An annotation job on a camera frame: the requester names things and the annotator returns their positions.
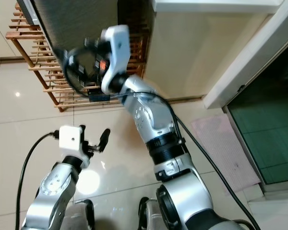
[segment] wooden shoe rack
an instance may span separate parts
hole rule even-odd
[[[43,86],[43,91],[49,95],[54,107],[60,112],[73,107],[92,106],[92,108],[107,107],[110,104],[117,104],[117,100],[109,102],[90,102],[86,98],[77,95],[64,79],[62,68],[54,56],[51,47],[45,39],[44,33],[38,25],[29,25],[24,14],[18,5],[11,19],[6,33],[6,39],[13,42],[25,61],[28,63],[29,71],[33,71]],[[124,18],[119,18],[119,23],[128,24],[130,29],[131,58],[128,63],[127,73],[144,76],[146,56],[149,44],[150,30],[145,18],[137,18],[141,7],[129,5],[124,9]],[[26,53],[19,40],[31,40],[32,51]],[[85,87],[85,90],[99,88],[94,83]]]

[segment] tile floor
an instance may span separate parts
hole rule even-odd
[[[176,104],[173,107],[189,127],[194,119],[222,113],[221,109],[206,110],[202,102]],[[122,107],[60,113],[53,107],[49,96],[42,92],[35,75],[22,63],[0,65],[0,230],[14,228],[17,184],[30,147],[41,135],[64,124],[85,124],[86,139],[92,143],[99,141],[105,128],[111,129],[105,151],[91,159],[71,202],[92,199],[97,230],[136,229],[140,198],[155,197],[160,183],[154,177],[153,163],[131,117]],[[193,162],[212,194],[216,212],[226,218],[244,219],[245,215],[233,199],[225,195],[211,165],[188,137],[186,140]],[[58,160],[57,141],[47,138],[38,145],[24,178],[22,219],[42,178]],[[248,207],[247,199],[253,197],[255,192],[248,190],[246,194],[241,191],[237,195]]]

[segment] white door frame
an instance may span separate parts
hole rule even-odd
[[[288,46],[288,0],[253,36],[203,98],[206,108],[222,108]]]

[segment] black wheel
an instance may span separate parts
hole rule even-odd
[[[139,203],[139,227],[138,230],[142,228],[147,228],[147,217],[146,217],[146,202],[149,200],[148,197],[142,197]]]

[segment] cable connector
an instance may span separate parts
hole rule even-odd
[[[55,138],[55,140],[58,140],[60,136],[60,131],[55,130],[53,133],[51,133],[51,135]]]

